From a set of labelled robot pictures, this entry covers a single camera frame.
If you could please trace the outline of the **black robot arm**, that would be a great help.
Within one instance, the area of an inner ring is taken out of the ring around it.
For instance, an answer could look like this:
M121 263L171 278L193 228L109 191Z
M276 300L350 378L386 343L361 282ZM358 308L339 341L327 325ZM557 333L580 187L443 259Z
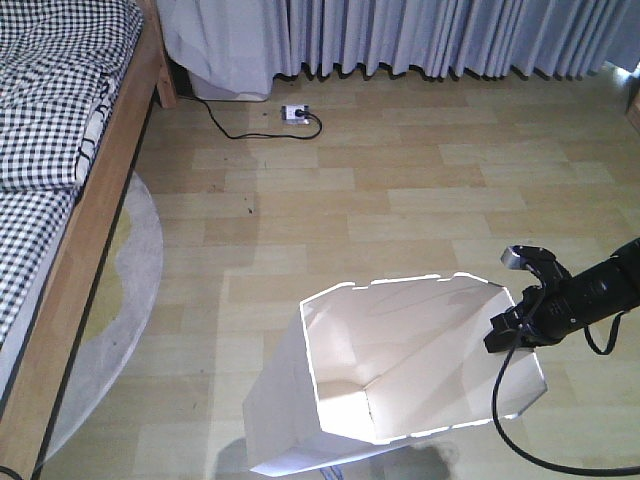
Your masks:
M639 305L639 240L617 249L608 259L573 276L542 247L513 245L502 263L532 273L540 283L527 287L522 300L490 319L488 352L551 346L567 335Z

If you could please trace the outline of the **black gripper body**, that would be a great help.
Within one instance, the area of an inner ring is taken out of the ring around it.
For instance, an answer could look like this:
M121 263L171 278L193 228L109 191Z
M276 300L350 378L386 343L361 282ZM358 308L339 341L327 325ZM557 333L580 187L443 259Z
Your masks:
M484 337L490 353L555 345L580 329L577 308L571 304L578 277L557 260L526 271L539 283L525 288L519 303L490 319L491 330Z

